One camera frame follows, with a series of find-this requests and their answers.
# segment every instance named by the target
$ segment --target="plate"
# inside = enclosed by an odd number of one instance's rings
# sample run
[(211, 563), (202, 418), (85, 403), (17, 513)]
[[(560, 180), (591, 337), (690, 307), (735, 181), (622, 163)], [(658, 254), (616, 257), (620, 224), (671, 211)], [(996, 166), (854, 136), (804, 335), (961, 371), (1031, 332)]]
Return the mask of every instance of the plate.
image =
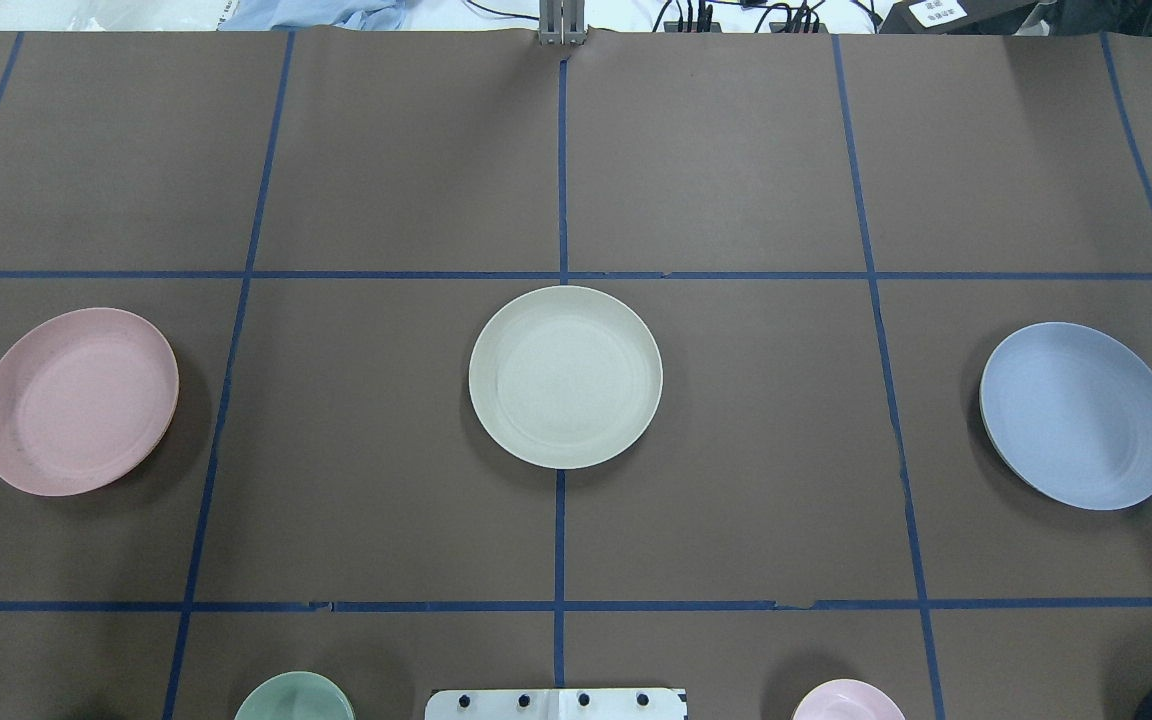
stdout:
[(105, 486), (159, 444), (177, 393), (172, 346), (139, 314), (52, 318), (0, 359), (0, 478), (45, 497)]
[(294, 670), (260, 683), (234, 720), (353, 720), (353, 707), (332, 680)]
[(1100, 331), (1011, 333), (984, 366), (980, 415), (998, 455), (1053, 500), (1120, 510), (1152, 495), (1152, 370)]
[(794, 720), (905, 720), (887, 694), (859, 680), (829, 680), (806, 694)]
[(500, 447), (543, 468), (599, 464), (634, 445), (660, 402), (660, 351), (634, 310), (556, 286), (492, 316), (470, 356), (470, 400)]

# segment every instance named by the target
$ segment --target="light blue fabric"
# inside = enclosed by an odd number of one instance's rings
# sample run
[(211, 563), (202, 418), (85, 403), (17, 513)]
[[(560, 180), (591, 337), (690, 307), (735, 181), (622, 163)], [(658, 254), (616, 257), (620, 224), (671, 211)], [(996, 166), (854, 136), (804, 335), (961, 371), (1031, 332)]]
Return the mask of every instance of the light blue fabric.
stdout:
[(241, 0), (220, 29), (397, 29), (406, 15), (406, 0)]

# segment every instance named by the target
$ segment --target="metal bracket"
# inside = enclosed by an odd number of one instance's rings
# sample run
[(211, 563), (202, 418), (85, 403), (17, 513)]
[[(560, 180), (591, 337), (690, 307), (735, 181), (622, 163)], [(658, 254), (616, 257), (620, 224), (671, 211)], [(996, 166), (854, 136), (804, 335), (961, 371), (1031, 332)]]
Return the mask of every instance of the metal bracket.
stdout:
[(585, 0), (540, 0), (540, 45), (584, 45), (585, 35)]
[(425, 720), (687, 720), (687, 692), (668, 688), (441, 691)]

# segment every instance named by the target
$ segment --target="white floor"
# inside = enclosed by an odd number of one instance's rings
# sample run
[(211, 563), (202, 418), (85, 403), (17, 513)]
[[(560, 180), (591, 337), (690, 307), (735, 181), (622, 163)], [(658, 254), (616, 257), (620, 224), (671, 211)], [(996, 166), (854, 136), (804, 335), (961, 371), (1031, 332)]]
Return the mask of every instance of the white floor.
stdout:
[[(225, 6), (234, 0), (0, 0), (0, 29), (119, 29), (119, 31), (154, 31), (154, 29), (215, 29)], [(499, 10), (536, 14), (536, 0), (479, 0)], [(886, 15), (892, 0), (874, 0), (878, 14)], [(535, 28), (521, 18), (499, 18), (471, 8), (465, 0), (407, 0), (408, 14), (403, 29), (494, 29), (507, 26)], [(591, 26), (622, 32), (652, 29), (659, 13), (659, 0), (586, 0), (586, 22)], [(869, 17), (850, 0), (827, 0), (820, 6), (820, 17), (831, 32), (873, 32)], [(735, 5), (714, 6), (714, 20), (725, 32), (751, 32), (763, 9), (741, 9)], [(676, 18), (668, 10), (667, 20)], [(771, 18), (780, 18), (780, 12)]]

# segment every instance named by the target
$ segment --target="table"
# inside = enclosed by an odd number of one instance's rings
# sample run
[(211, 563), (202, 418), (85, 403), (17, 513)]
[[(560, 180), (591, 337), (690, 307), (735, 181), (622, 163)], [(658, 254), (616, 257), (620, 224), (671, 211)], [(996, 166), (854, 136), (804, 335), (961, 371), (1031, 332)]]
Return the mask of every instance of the table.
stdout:
[[(1152, 498), (1038, 495), (975, 387), (1048, 319), (1152, 366), (1152, 41), (782, 39), (0, 35), (0, 355), (123, 306), (182, 376), (127, 478), (0, 482), (0, 717), (228, 717), (291, 669), (359, 717), (651, 684), (783, 719), (836, 676), (1129, 717)], [(467, 396), (555, 283), (664, 356), (652, 427), (568, 473)]]

